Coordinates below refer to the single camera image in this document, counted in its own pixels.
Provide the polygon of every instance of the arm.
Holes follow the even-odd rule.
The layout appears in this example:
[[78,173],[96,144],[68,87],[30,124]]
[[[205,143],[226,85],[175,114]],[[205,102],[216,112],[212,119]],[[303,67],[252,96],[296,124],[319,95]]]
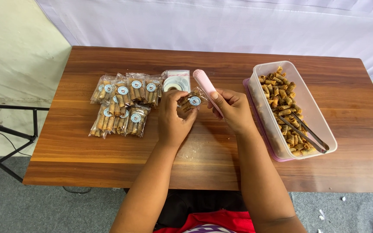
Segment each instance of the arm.
[[[255,231],[306,232],[254,124],[246,95],[217,89],[217,92],[211,93],[211,98],[236,135],[242,196]],[[222,119],[215,108],[213,113]]]
[[123,200],[110,233],[153,231],[168,194],[175,155],[199,110],[194,108],[186,119],[178,117],[177,100],[187,94],[177,90],[163,94],[158,117],[159,140]]

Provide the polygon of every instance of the circular label sticker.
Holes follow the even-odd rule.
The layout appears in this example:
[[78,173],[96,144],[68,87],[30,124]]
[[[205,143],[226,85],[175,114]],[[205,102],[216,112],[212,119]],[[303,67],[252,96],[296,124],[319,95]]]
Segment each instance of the circular label sticker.
[[153,92],[153,91],[155,91],[156,86],[155,86],[155,84],[153,84],[153,83],[149,83],[149,84],[146,86],[146,89],[148,90],[148,92]]
[[107,84],[106,86],[104,86],[104,89],[106,90],[107,93],[111,93],[111,91],[113,90],[113,86],[110,84]]
[[132,114],[131,116],[131,120],[134,122],[134,123],[138,123],[141,121],[141,116],[137,113],[134,113]]
[[142,83],[139,82],[139,81],[133,81],[132,82],[132,87],[138,89],[138,88],[142,87]]
[[109,111],[109,108],[106,108],[104,111],[103,111],[103,114],[107,117],[111,117],[111,114],[108,113]]
[[124,116],[120,116],[120,118],[127,118],[127,117],[128,117],[128,115],[129,115],[129,111],[128,111],[128,110],[126,110],[126,113],[125,113],[125,115],[124,115]]
[[117,89],[117,92],[118,92],[119,94],[127,94],[127,93],[128,93],[128,88],[127,88],[127,87],[119,87],[119,88]]
[[190,102],[190,104],[192,104],[194,106],[198,106],[201,103],[201,100],[200,100],[200,98],[198,98],[196,96],[193,96],[189,99],[189,102]]

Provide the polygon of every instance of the clear plastic container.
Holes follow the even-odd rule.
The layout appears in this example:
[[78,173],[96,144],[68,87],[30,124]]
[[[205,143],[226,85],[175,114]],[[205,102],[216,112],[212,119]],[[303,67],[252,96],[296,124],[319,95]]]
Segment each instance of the clear plastic container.
[[303,110],[303,120],[305,120],[308,123],[309,128],[329,146],[327,153],[334,152],[337,148],[335,137],[330,131],[330,128],[308,87],[299,72],[296,70],[296,67],[291,62],[278,61],[254,66],[251,78],[246,79],[243,82],[249,94],[250,102],[254,108],[254,113],[258,118],[258,121],[261,122],[259,125],[262,130],[261,133],[264,134],[264,138],[267,139],[266,146],[270,150],[271,156],[276,161],[283,162],[292,159],[305,159],[322,155],[319,151],[313,151],[307,155],[294,156],[287,147],[287,143],[273,116],[273,112],[270,109],[270,105],[267,102],[258,79],[260,75],[267,76],[269,73],[275,72],[279,66],[282,66],[283,72],[286,72],[287,80],[296,84],[294,90],[296,97],[294,100]]

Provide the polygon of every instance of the pink heat sealer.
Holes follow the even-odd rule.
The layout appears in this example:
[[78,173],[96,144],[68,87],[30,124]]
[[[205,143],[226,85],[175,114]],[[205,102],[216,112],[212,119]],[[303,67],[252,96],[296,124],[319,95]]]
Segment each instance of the pink heat sealer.
[[195,81],[198,83],[198,85],[204,90],[205,94],[207,94],[208,98],[210,99],[211,103],[214,105],[214,107],[218,110],[218,112],[223,116],[222,112],[218,108],[218,106],[214,103],[214,101],[211,98],[211,93],[215,92],[215,88],[212,85],[210,79],[205,74],[203,70],[195,70],[194,73],[192,73],[192,76],[195,78]]

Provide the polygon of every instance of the wooden table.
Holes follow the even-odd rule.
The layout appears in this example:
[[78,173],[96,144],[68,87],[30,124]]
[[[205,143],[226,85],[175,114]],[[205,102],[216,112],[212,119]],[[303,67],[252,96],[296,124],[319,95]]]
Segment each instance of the wooden table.
[[[242,81],[255,65],[283,60],[296,66],[338,142],[330,154],[273,161],[287,190],[373,192],[373,85],[360,59],[80,46],[71,51],[23,183],[131,186],[158,140],[158,111],[141,139],[88,137],[100,107],[89,99],[105,73],[199,68],[215,87],[245,93]],[[169,187],[240,188],[235,136],[206,107],[178,151]]]

